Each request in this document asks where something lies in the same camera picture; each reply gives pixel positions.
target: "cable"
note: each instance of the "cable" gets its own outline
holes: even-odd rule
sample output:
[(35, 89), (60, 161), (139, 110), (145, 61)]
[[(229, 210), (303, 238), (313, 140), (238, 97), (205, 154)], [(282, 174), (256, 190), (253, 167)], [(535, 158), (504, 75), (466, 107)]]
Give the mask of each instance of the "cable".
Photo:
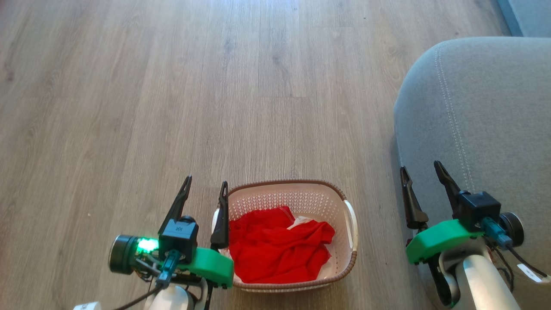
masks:
[(503, 262), (505, 267), (507, 267), (507, 269), (509, 270), (509, 273), (511, 274), (511, 281), (509, 282), (509, 285), (511, 286), (510, 287), (511, 293), (513, 293), (513, 290), (515, 289), (515, 274), (513, 273), (513, 269), (511, 268), (509, 263), (507, 263), (507, 261), (503, 257), (503, 254), (497, 248), (494, 248), (494, 250), (499, 255), (499, 258), (501, 259), (501, 261)]
[(514, 249), (512, 246), (510, 245), (507, 245), (507, 250), (509, 250), (511, 252), (511, 254), (513, 254), (514, 257), (516, 257), (516, 259), (518, 259), (518, 261), (520, 261), (521, 263), (523, 263), (525, 266), (527, 266), (528, 268), (530, 268), (532, 271), (534, 271), (535, 273), (537, 273), (538, 275), (542, 276), (542, 277), (547, 277), (547, 274), (544, 273), (543, 271), (535, 268), (534, 266), (530, 265), (529, 263), (527, 263), (524, 258), (522, 258)]
[(511, 276), (509, 275), (509, 272), (507, 271), (507, 269), (503, 268), (503, 267), (498, 267), (496, 268), (500, 271), (503, 271), (503, 274), (505, 275), (505, 279), (507, 280), (507, 283), (509, 283), (509, 286), (511, 286)]
[(205, 307), (204, 309), (208, 310), (210, 308), (210, 296), (212, 295), (212, 284), (210, 282), (207, 282), (207, 299), (205, 300)]
[(484, 241), (486, 241), (486, 245), (490, 248), (490, 250), (492, 252), (495, 251), (498, 254), (499, 258), (501, 259), (501, 262), (503, 262), (505, 267), (507, 267), (507, 269), (509, 270), (509, 274), (511, 275), (511, 277), (510, 278), (507, 277), (507, 273), (505, 273), (505, 278), (507, 279), (507, 282), (509, 283), (509, 290), (511, 291), (511, 293), (513, 293), (513, 290), (515, 289), (515, 274), (513, 273), (513, 269), (511, 268), (509, 263), (507, 263), (507, 261), (503, 257), (503, 254), (497, 249), (497, 247), (492, 245), (492, 243), (490, 242), (490, 240), (488, 240), (487, 237), (483, 237), (483, 238), (484, 238)]
[(163, 289), (162, 286), (156, 286), (153, 290), (141, 295), (140, 297), (136, 298), (135, 300), (125, 304), (124, 306), (121, 306), (121, 307), (118, 307), (116, 308), (115, 310), (125, 310), (125, 309), (128, 309), (132, 306), (134, 306), (135, 304), (139, 303), (140, 301), (146, 299), (147, 297), (153, 295), (153, 294), (156, 294), (158, 292), (160, 292), (161, 290)]

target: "white label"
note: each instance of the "white label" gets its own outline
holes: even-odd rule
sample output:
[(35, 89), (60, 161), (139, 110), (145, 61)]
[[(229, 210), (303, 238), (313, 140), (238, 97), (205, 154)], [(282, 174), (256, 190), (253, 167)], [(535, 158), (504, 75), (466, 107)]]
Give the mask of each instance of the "white label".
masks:
[(101, 305), (99, 302), (79, 304), (74, 307), (73, 310), (101, 310)]
[(524, 264), (518, 264), (517, 266), (530, 279), (534, 280), (537, 283), (540, 283), (542, 281), (542, 279), (538, 278), (538, 276), (532, 270), (530, 270), (530, 268), (528, 268)]

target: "sofa stitching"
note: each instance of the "sofa stitching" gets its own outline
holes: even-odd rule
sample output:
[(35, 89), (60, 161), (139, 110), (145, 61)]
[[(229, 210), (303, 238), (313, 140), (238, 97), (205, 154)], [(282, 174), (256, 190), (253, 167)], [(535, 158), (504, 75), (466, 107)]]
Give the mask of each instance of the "sofa stitching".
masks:
[(441, 48), (442, 44), (438, 45), (438, 48), (436, 49), (434, 53), (434, 66), (436, 68), (436, 73), (438, 74), (438, 81), (440, 82), (440, 89), (442, 90), (442, 97), (444, 97), (444, 103), (446, 104), (446, 112), (448, 114), (448, 119), (451, 127), (451, 132), (453, 135), (453, 140), (455, 141), (455, 147), (457, 150), (457, 155), (459, 156), (459, 162), (461, 164), (461, 171), (463, 172), (463, 176), (465, 178), (465, 183), (467, 184), (467, 187), (469, 186), (467, 182), (467, 173), (465, 171), (465, 165), (463, 164), (463, 156), (461, 155), (461, 150), (459, 147), (459, 140), (457, 139), (457, 135), (455, 133), (455, 126), (453, 125), (451, 111), (450, 111), (450, 105), (448, 104), (448, 99), (446, 97), (446, 92), (444, 88), (444, 84), (442, 82), (442, 77), (440, 77), (440, 70), (442, 70), (442, 61), (441, 61)]
[[(447, 97), (448, 97), (448, 102), (450, 104), (450, 110), (451, 110), (451, 115), (453, 117), (453, 122), (455, 123), (455, 130), (457, 132), (457, 138), (459, 140), (459, 147), (461, 148), (461, 152), (463, 154), (463, 160), (464, 160), (464, 163), (465, 163), (465, 166), (466, 166), (466, 170), (467, 170), (467, 175), (465, 175), (465, 183), (467, 185), (467, 190), (471, 189), (472, 192), (474, 192), (474, 182), (473, 182), (473, 178), (471, 177), (471, 169), (469, 167), (469, 162), (467, 160), (467, 154), (465, 152), (465, 147), (463, 145), (463, 140), (461, 139), (461, 130), (459, 129), (459, 121), (457, 120), (456, 116), (455, 116), (455, 111), (453, 110), (453, 103), (451, 101), (451, 96), (450, 96), (450, 91), (448, 90), (448, 86), (447, 86), (447, 82), (446, 82), (446, 74), (444, 74), (444, 67), (442, 66), (442, 52), (441, 52), (441, 49), (440, 49), (440, 52), (439, 52), (439, 55), (438, 55), (438, 62), (440, 63), (440, 70), (442, 71), (442, 80), (444, 80), (444, 87), (446, 88), (446, 93), (447, 93)], [(467, 181), (467, 176), (468, 176), (468, 179), (469, 181), (471, 181), (471, 187), (469, 188), (469, 183)]]

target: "green led light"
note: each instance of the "green led light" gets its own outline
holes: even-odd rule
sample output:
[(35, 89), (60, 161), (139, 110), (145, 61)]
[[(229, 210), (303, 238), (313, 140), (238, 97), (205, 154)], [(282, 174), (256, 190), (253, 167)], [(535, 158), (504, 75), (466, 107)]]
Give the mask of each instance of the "green led light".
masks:
[(138, 242), (138, 250), (150, 253), (159, 248), (159, 241), (157, 239), (142, 238)]

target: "white plastic basket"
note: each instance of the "white plastic basket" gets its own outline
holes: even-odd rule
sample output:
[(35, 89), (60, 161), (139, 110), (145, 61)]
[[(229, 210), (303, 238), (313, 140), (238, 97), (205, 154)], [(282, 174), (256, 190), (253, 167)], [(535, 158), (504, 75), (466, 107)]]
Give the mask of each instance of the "white plastic basket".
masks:
[[(326, 221), (335, 229), (331, 254), (316, 280), (291, 284), (247, 284), (234, 275), (234, 286), (253, 292), (292, 292), (328, 285), (344, 278), (356, 262), (358, 223), (352, 205), (333, 184), (318, 180), (280, 180), (239, 186), (228, 193), (230, 220), (253, 210), (288, 206), (295, 216)], [(218, 218), (214, 213), (212, 227)], [(221, 251), (231, 258), (229, 250)]]

